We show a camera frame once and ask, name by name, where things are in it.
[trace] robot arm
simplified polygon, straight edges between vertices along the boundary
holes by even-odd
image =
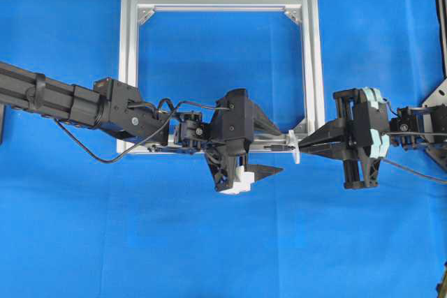
[[[94,83],[93,90],[52,80],[43,74],[0,63],[0,103],[13,109],[54,119],[83,149],[102,163],[114,163],[134,147],[147,145],[152,151],[193,154],[204,151],[216,191],[237,194],[251,184],[282,169],[248,162],[255,131],[272,135],[281,131],[262,109],[236,89],[217,101],[216,107],[182,101],[175,107],[165,98],[158,107],[145,102],[137,88],[112,78]],[[167,103],[170,111],[161,106]],[[178,112],[183,104],[214,110],[210,123],[199,112]],[[168,147],[169,123],[176,119],[175,146]],[[132,142],[132,148],[112,160],[90,152],[63,124],[100,129],[108,135]]]

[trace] white clip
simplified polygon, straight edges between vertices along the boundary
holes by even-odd
[[[245,167],[240,165],[239,167],[236,167],[233,187],[223,190],[220,193],[225,193],[226,195],[238,195],[241,192],[248,192],[251,190],[252,183],[254,183],[254,172],[245,171]]]
[[[286,144],[290,147],[293,147],[292,154],[295,164],[300,164],[300,148],[298,146],[298,139],[296,138],[293,129],[288,130],[288,134],[286,136]]]

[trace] blue cloth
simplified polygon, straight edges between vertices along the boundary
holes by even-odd
[[[91,87],[117,77],[120,0],[0,0],[0,60]],[[378,87],[419,105],[442,81],[434,0],[319,0],[332,92]],[[234,87],[286,130],[303,113],[300,44],[280,13],[157,13],[142,28],[145,98],[213,103]],[[96,153],[115,141],[75,130]],[[253,191],[213,191],[202,156],[94,162],[54,123],[6,116],[0,147],[0,297],[434,297],[446,187],[382,165],[345,191],[340,162],[284,167]],[[444,176],[423,153],[390,158]]]

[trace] cable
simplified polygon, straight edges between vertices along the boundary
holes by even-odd
[[[140,101],[139,103],[129,103],[127,105],[128,108],[136,108],[136,107],[149,107],[151,108],[153,111],[156,111],[156,107],[154,104],[152,103],[148,103],[146,101]]]
[[[88,149],[81,141],[79,141],[76,136],[74,136],[67,128],[64,127],[64,125],[61,124],[61,122],[59,120],[53,119],[54,122],[60,127],[60,129],[62,129],[65,134],[67,134],[74,142],[76,142],[82,149],[84,149],[91,157],[93,157],[95,160],[101,162],[101,163],[105,163],[105,164],[111,164],[111,163],[116,163],[119,160],[121,160],[126,154],[128,154],[131,150],[135,149],[136,147],[146,143],[147,141],[149,141],[150,139],[152,139],[155,135],[157,135],[158,133],[160,133],[163,128],[166,127],[166,125],[168,124],[168,122],[174,117],[175,113],[177,112],[177,110],[180,108],[181,105],[183,104],[187,104],[187,105],[194,105],[194,106],[198,106],[201,108],[206,108],[206,109],[211,109],[211,110],[229,110],[229,108],[227,107],[210,107],[210,106],[206,106],[206,105],[201,105],[199,103],[195,103],[192,101],[188,101],[188,100],[183,100],[180,101],[177,106],[175,106],[173,108],[173,110],[170,112],[170,114],[168,115],[168,118],[163,122],[163,124],[156,129],[151,135],[147,136],[144,140],[139,141],[138,143],[134,144],[132,147],[126,149],[125,151],[123,151],[120,155],[116,156],[115,158],[111,159],[111,160],[104,160],[100,157],[98,157],[97,155],[93,154],[93,152],[91,152],[90,149]]]
[[[208,106],[208,105],[202,105],[202,104],[199,104],[199,103],[195,103],[195,102],[189,101],[189,100],[183,100],[183,103],[184,104],[188,104],[188,105],[201,107],[201,108],[205,108],[206,110],[223,110],[223,111],[228,111],[229,110],[228,107],[212,107],[212,106]]]
[[[172,110],[174,110],[174,104],[173,104],[173,102],[169,99],[169,98],[163,98],[163,99],[161,99],[160,100],[160,102],[159,102],[159,106],[157,107],[157,110],[159,111],[159,110],[161,110],[161,108],[163,107],[163,104],[164,103],[167,103],[168,104],[168,107],[169,107],[169,109],[172,111]]]
[[[430,133],[430,132],[383,132],[386,135],[433,135],[433,136],[447,136],[447,133]]]
[[[385,163],[391,164],[391,165],[393,165],[393,166],[395,166],[395,167],[397,167],[399,169],[402,169],[404,171],[407,171],[407,172],[410,172],[412,174],[415,174],[416,176],[419,176],[419,177],[422,177],[422,178],[425,178],[425,179],[429,179],[430,181],[435,181],[435,182],[440,183],[440,184],[447,184],[447,181],[444,180],[444,179],[428,176],[426,174],[421,174],[420,172],[417,172],[417,171],[415,171],[415,170],[413,170],[413,169],[411,169],[409,167],[404,167],[403,165],[400,165],[399,163],[390,161],[387,158],[382,158],[382,161],[385,162]]]
[[[390,109],[390,112],[393,113],[396,117],[398,117],[399,115],[393,111],[393,108],[391,107],[391,103],[388,99],[384,98],[384,101],[386,103],[386,105],[388,106],[388,108]]]

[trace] square frame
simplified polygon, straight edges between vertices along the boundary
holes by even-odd
[[[138,36],[155,12],[283,12],[300,26],[302,44],[302,81],[305,117],[291,131],[280,136],[256,134],[250,152],[269,152],[264,146],[290,144],[312,134],[325,123],[323,69],[321,63],[318,0],[121,0],[119,33],[119,81],[138,86]],[[132,144],[117,141],[122,153]],[[173,134],[168,145],[173,146]],[[147,147],[137,147],[132,154],[152,153]]]

